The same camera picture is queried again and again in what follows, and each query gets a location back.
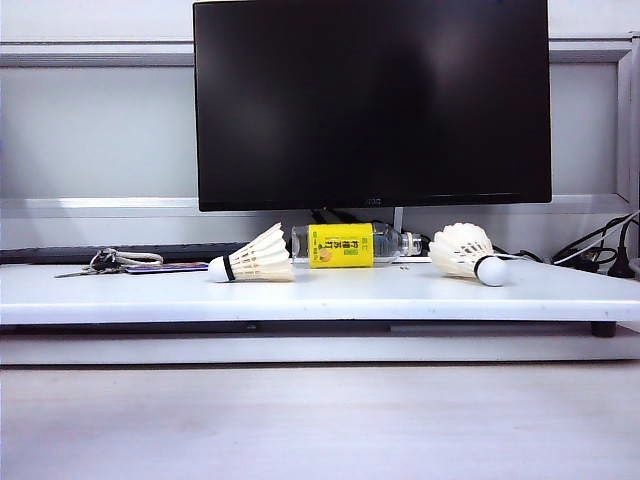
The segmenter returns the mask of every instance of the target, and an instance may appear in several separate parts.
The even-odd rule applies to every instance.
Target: gray wall panel
[[[4,198],[196,195],[193,70],[5,69]]]
[[[4,198],[196,196],[191,68],[0,78]],[[616,82],[614,64],[552,65],[555,194],[616,191]]]

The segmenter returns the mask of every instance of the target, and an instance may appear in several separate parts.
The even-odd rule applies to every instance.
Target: desk surface
[[[229,320],[640,321],[640,282],[529,261],[487,287],[430,264],[311,270],[293,283],[207,281],[206,272],[53,278],[77,266],[4,266],[0,320],[11,324]]]
[[[1,375],[3,480],[640,471],[639,362]]]

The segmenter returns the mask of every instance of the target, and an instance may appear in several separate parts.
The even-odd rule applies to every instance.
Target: bottle cap
[[[402,234],[402,255],[411,257],[422,253],[422,237],[419,233]]]

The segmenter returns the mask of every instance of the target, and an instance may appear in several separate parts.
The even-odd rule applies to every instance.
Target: black band on shuttlecock
[[[484,257],[480,258],[476,264],[473,266],[473,274],[477,277],[478,276],[478,267],[480,266],[480,264],[482,263],[483,260],[486,260],[487,258],[491,258],[493,257],[493,255],[485,255]]]
[[[229,281],[233,282],[236,279],[236,276],[233,274],[233,270],[231,270],[231,262],[229,261],[229,255],[222,256],[222,263],[224,263],[224,269],[227,272],[227,277],[229,277]]]

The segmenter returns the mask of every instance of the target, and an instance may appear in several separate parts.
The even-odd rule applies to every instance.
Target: shelf leg
[[[616,336],[616,322],[591,322],[591,335],[600,338]]]

